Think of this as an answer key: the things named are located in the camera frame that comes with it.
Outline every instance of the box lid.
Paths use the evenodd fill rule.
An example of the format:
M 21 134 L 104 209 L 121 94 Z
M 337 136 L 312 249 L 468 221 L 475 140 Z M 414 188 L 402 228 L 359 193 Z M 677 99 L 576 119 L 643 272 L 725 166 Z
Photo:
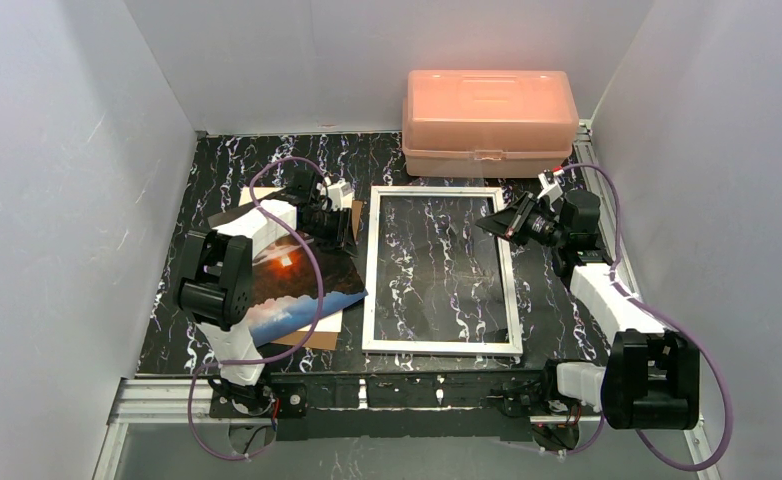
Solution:
M 579 125 L 564 72 L 416 70 L 407 102 L 419 150 L 563 151 Z

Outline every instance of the glass pane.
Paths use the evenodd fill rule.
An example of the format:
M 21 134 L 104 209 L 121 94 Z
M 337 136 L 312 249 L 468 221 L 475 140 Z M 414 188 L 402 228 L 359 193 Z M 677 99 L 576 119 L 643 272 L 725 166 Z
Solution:
M 382 197 L 374 338 L 508 342 L 497 241 L 474 224 L 493 211 L 485 197 Z

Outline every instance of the white panel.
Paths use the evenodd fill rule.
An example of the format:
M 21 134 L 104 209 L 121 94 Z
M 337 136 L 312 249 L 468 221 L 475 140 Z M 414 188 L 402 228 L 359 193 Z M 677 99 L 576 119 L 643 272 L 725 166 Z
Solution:
M 650 4 L 312 0 L 319 122 L 399 129 L 416 69 L 564 70 L 590 118 Z
M 417 68 L 565 70 L 588 118 L 651 0 L 126 0 L 210 133 L 399 130 Z
M 196 130 L 317 130 L 307 0 L 126 0 Z
M 0 478 L 91 477 L 193 145 L 122 1 L 0 1 Z
M 646 300 L 720 362 L 724 478 L 782 478 L 782 2 L 657 2 L 594 121 Z M 723 426 L 704 375 L 707 435 Z

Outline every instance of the box latch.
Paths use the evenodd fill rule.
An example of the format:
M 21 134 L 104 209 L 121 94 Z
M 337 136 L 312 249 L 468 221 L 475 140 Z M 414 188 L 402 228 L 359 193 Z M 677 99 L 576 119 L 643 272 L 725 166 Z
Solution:
M 506 152 L 502 150 L 474 150 L 473 159 L 478 161 L 497 162 L 506 159 Z

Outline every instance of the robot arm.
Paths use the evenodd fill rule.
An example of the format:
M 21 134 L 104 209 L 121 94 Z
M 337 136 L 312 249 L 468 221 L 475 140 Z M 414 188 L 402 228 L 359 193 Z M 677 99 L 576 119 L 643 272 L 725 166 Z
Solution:
M 311 235 L 324 250 L 355 253 L 352 232 L 353 191 L 344 181 L 330 185 L 314 172 L 298 172 L 290 184 L 261 201 L 261 206 L 291 228 Z M 250 325 L 253 259 L 288 235 L 253 204 L 231 211 L 233 220 L 214 230 L 191 230 L 179 261 L 174 302 L 205 334 L 218 359 L 258 360 Z M 222 396 L 255 409 L 267 395 L 256 391 L 263 364 L 224 365 L 209 384 Z
M 616 429 L 694 428 L 699 417 L 700 352 L 621 295 L 598 222 L 600 199 L 585 190 L 562 194 L 561 172 L 539 175 L 541 193 L 525 193 L 477 221 L 517 245 L 551 249 L 553 270 L 600 324 L 612 349 L 607 366 L 553 360 L 545 396 L 575 399 L 602 411 Z

